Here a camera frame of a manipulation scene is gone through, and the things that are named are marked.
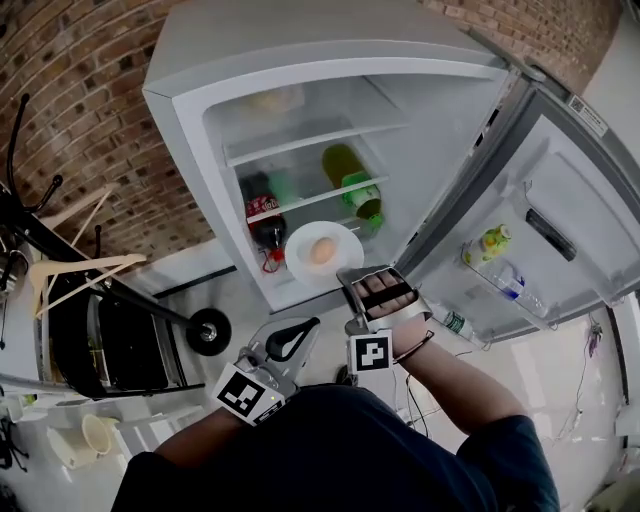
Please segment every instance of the wrist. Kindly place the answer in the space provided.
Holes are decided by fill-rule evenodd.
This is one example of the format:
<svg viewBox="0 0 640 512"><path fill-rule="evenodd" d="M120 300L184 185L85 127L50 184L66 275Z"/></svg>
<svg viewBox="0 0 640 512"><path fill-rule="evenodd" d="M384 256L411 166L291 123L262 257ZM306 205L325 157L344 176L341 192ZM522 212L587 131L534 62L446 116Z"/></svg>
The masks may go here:
<svg viewBox="0 0 640 512"><path fill-rule="evenodd" d="M416 315L392 330L393 355L400 357L419 345L427 336L429 327L423 314Z"/></svg>
<svg viewBox="0 0 640 512"><path fill-rule="evenodd" d="M407 361L407 359L409 359L416 352L421 350L429 342L429 340L431 338L433 338L433 332L432 331L427 331L427 335L419 343L417 343L414 347L410 348L409 350L407 350L403 354L400 354L399 356L396 356L395 362L404 365L404 363Z"/></svg>
<svg viewBox="0 0 640 512"><path fill-rule="evenodd" d="M209 424L216 429L234 430L246 423L224 407L220 407L208 416Z"/></svg>

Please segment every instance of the red bottle cap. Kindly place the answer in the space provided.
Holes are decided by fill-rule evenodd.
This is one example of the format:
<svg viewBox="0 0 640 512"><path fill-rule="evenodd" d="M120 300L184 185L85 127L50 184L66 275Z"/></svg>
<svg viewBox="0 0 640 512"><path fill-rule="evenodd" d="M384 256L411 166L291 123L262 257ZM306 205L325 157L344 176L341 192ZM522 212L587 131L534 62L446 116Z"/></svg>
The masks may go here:
<svg viewBox="0 0 640 512"><path fill-rule="evenodd" d="M274 249L271 251L270 256L276 263L282 263L284 261L284 250L282 248Z"/></svg>

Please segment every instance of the clothes hanger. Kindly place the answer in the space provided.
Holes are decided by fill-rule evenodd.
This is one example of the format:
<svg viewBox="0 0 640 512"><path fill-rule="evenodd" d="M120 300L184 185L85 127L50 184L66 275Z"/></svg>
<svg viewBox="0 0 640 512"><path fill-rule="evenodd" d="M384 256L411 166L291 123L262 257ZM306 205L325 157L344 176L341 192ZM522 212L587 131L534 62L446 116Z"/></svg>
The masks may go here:
<svg viewBox="0 0 640 512"><path fill-rule="evenodd" d="M76 243L78 243L78 240L80 240L82 233L84 233L84 230L87 229L87 226L93 220L93 217L96 215L96 213L98 213L98 210L102 207L102 205L107 200L111 192L113 192L118 187L119 185L117 183L107 183L106 185L103 185L102 187L100 187L98 190L91 192L90 194L87 194L85 197L81 199L78 199L75 203L69 206L69 208L61 211L60 213L56 215L52 215L50 217L45 217L44 219L40 219L40 222L42 222L45 226L47 226L50 230L53 231L53 228L55 228L56 226L59 226L65 220L70 219L76 213L84 210L85 208L91 206L93 203L98 201L98 204L95 206L95 208L93 209L89 217L87 217L87 220L84 221L84 224L82 224L80 231L78 231L78 234L75 236L75 238L71 242L71 247L75 247ZM56 279L58 279L58 276L54 275L53 279L51 279L51 283L49 283L49 288L47 289L47 293L51 293L51 290L53 289L53 285L56 283Z"/></svg>
<svg viewBox="0 0 640 512"><path fill-rule="evenodd" d="M51 308L57 306L61 302L67 300L70 297L73 297L76 293L81 292L93 286L96 283L106 279L113 274L120 272L121 270L134 265L135 263L140 263L146 261L147 257L143 254L126 254L124 256L110 256L108 258L98 258L95 260L86 260L86 261L75 261L71 263L61 262L61 261L39 261L31 265L29 269L29 280L31 281L31 286L33 287L33 314L35 317L42 316L45 311L50 310ZM98 268L105 267L116 267L107 272L104 272L100 276L92 279L88 283L79 286L75 290L67 293L66 295L60 297L54 302L40 308L40 296L44 290L45 284L47 282L47 278L49 276L56 276L58 274L68 274L70 272L83 272L86 270L94 270Z"/></svg>

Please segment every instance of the hand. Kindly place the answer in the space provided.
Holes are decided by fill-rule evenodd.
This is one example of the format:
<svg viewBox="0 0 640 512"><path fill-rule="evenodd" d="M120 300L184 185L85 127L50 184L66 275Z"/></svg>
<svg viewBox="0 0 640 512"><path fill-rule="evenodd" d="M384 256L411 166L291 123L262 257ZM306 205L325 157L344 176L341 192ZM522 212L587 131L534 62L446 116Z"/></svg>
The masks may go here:
<svg viewBox="0 0 640 512"><path fill-rule="evenodd" d="M398 284L398 280L389 272L381 272L375 276L366 277L364 286L362 283L356 283L354 288L360 297L368 297L370 293L380 292L396 284ZM397 299L375 306L367 310L367 313L372 318L381 318L408 306L413 301L413 294L407 293ZM412 349L424 339L428 330L426 320L422 314L396 325L392 330L393 355L400 356Z"/></svg>

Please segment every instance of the black chair leg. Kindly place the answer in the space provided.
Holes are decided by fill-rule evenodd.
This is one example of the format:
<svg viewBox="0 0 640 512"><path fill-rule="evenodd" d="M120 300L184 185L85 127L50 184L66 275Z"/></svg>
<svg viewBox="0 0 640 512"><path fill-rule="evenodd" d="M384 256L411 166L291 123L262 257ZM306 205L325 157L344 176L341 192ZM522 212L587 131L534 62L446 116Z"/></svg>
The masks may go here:
<svg viewBox="0 0 640 512"><path fill-rule="evenodd" d="M18 467L22 471L27 473L27 468L22 465L22 462L20 461L18 454L22 455L25 459L29 458L29 454L26 452L23 452L14 444L13 437L11 436L11 427L15 427L15 426L16 426L15 423L13 423L10 420L7 420L6 418L3 418L2 420L0 420L0 430L2 430L2 433L4 434L4 440L7 443L7 447L9 448L11 455L13 456L16 463L18 464Z"/></svg>
<svg viewBox="0 0 640 512"><path fill-rule="evenodd" d="M20 455L22 455L25 459L29 458L29 454L27 452L23 452L20 448L18 448L16 446L16 444L13 442L13 436L11 435L11 427L15 427L16 424L13 422L9 422L8 423L9 428L7 429L7 437L9 438L9 443L11 443L12 448L17 451Z"/></svg>

